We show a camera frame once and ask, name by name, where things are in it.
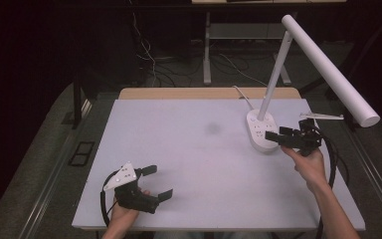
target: white desk lamp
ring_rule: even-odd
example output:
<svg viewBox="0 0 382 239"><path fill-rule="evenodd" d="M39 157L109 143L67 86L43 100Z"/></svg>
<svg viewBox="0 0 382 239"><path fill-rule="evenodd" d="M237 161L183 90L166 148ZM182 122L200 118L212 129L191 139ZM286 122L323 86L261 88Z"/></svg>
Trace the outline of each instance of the white desk lamp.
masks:
<svg viewBox="0 0 382 239"><path fill-rule="evenodd" d="M279 132L279 128L276 125L274 118L267 112L267 109L278 82L285 58L287 57L287 51L289 50L292 39L296 40L323 78L327 81L328 85L333 89L361 126L369 127L378 123L380 117L377 113L374 112L339 70L337 70L333 63L331 63L317 45L315 45L297 24L294 18L290 15L286 15L282 18L282 23L286 28L286 32L262 106L259 110L252 110L247 114L247 127L253 147L261 152L270 152L278 147L276 142L265 138L266 131Z"/></svg>

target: lamp base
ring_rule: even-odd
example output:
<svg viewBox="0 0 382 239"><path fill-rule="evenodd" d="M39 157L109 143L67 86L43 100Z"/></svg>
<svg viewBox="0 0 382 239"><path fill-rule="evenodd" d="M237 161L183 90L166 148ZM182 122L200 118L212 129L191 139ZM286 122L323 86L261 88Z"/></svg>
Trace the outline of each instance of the lamp base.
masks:
<svg viewBox="0 0 382 239"><path fill-rule="evenodd" d="M266 113L264 120L258 120L260 110L247 113L247 130L253 147L260 152L271 152L278 148L278 143L266 139L266 131L279 133L272 115Z"/></svg>

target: person's left hand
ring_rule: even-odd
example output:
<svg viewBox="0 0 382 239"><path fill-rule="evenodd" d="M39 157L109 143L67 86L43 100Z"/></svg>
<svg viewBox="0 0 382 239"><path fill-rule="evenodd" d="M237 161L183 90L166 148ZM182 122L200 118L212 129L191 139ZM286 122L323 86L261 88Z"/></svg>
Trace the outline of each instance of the person's left hand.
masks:
<svg viewBox="0 0 382 239"><path fill-rule="evenodd" d="M150 194L149 191L144 191L144 194ZM117 203L112 208L111 218L106 232L103 235L104 239L121 239L126 235L126 232L134 224L139 211L134 209L126 209L120 207Z"/></svg>

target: dark floor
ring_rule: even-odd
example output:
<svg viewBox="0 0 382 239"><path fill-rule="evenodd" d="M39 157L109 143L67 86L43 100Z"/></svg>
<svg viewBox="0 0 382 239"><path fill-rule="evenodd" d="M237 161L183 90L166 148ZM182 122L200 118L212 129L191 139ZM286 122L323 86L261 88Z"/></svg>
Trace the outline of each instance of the dark floor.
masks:
<svg viewBox="0 0 382 239"><path fill-rule="evenodd" d="M206 87L202 78L202 43L197 41L191 45L193 51L189 59L171 58L169 53L163 51L153 53L152 57L157 63L157 78L154 78L150 62L145 65L150 67L147 69L146 82L141 87ZM211 87L262 87L261 83L240 74L229 61L246 75L267 83L274 64L273 52L279 46L277 41L236 42L233 45L230 42L214 43L211 48ZM352 45L323 43L320 47L338 66ZM292 81L291 86L297 89L319 78L319 73L298 46L291 47L286 69ZM327 85L320 85L306 92L303 97L308 99L313 112L342 114L340 103L326 97L327 90ZM0 238L96 238L102 235L102 232L73 228L71 223L118 92L105 89L98 93L96 99L90 100L77 129L72 129L69 121L73 112L72 93L72 86L69 86L55 101L0 201ZM361 237L382 238L382 196L364 169L365 155L362 153L365 152L382 177L382 121L353 132L346 130L347 126L342 121L322 121L319 126L334 141L346 164L346 167L342 163L338 166L343 176L348 175L349 190L366 222L367 229L360 232ZM95 143L89 162L84 167L67 165L82 141ZM356 142L363 149L358 149ZM297 234L277 233L282 239L294 238ZM315 232L310 231L299 238L314 236Z"/></svg>

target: background desk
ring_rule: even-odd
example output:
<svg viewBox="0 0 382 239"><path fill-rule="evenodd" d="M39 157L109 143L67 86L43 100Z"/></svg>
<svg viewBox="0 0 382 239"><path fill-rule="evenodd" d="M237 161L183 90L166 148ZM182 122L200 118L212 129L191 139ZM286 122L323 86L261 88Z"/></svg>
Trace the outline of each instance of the background desk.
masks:
<svg viewBox="0 0 382 239"><path fill-rule="evenodd" d="M250 98L264 89L243 89ZM294 89L278 96L297 98ZM280 150L265 155L250 144L249 106L235 89L125 89L113 105L73 226L103 229L99 192L105 178L127 161L158 172L140 178L153 194L173 188L155 214L141 213L135 230L308 230L319 212L305 182ZM260 100L251 100L260 106ZM306 101L274 100L277 123L297 127ZM325 160L328 155L322 148ZM334 191L355 228L364 221L337 173ZM106 196L107 208L113 193Z"/></svg>

